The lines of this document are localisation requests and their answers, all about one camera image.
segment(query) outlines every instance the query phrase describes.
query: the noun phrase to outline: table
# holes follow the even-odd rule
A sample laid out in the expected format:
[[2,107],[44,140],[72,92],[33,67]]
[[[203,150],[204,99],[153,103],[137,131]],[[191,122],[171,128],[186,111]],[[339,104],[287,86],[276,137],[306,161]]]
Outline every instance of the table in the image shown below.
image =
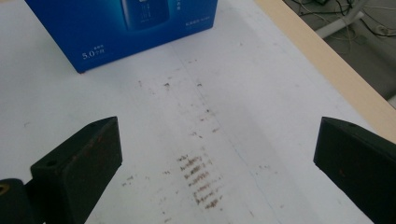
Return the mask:
[[124,162],[89,224],[371,223],[312,162],[318,127],[394,140],[394,111],[281,1],[220,0],[213,29],[84,75],[22,0],[1,5],[1,179],[117,116]]

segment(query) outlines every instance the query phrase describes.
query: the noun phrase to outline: floor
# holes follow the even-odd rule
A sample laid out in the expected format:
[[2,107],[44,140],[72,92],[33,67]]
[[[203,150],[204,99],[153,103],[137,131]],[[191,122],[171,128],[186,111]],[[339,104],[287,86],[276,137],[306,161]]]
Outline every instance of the floor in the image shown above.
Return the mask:
[[[338,20],[341,11],[346,15],[358,0],[323,1],[284,0],[314,30]],[[396,1],[369,0],[363,13],[325,41],[396,108]]]

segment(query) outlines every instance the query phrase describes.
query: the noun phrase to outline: bottle image on box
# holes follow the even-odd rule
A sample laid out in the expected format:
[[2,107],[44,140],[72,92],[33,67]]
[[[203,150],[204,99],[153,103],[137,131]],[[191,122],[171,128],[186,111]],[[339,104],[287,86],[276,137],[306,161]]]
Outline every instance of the bottle image on box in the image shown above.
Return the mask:
[[168,0],[121,0],[128,31],[144,30],[169,20]]

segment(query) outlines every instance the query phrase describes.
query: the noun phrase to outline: white tabletop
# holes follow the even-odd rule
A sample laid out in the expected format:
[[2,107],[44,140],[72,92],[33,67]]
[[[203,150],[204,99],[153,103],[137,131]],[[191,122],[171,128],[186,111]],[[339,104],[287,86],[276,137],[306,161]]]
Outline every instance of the white tabletop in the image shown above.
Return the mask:
[[84,75],[22,0],[0,32],[0,179],[117,116],[123,164],[87,223],[371,223],[312,162],[321,117],[371,128],[252,0]]

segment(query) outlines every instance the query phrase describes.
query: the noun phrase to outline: blue box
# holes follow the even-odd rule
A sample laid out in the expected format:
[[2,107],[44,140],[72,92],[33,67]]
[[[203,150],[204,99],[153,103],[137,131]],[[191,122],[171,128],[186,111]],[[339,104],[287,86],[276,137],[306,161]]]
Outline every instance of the blue box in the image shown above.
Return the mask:
[[213,26],[218,0],[25,0],[79,73]]

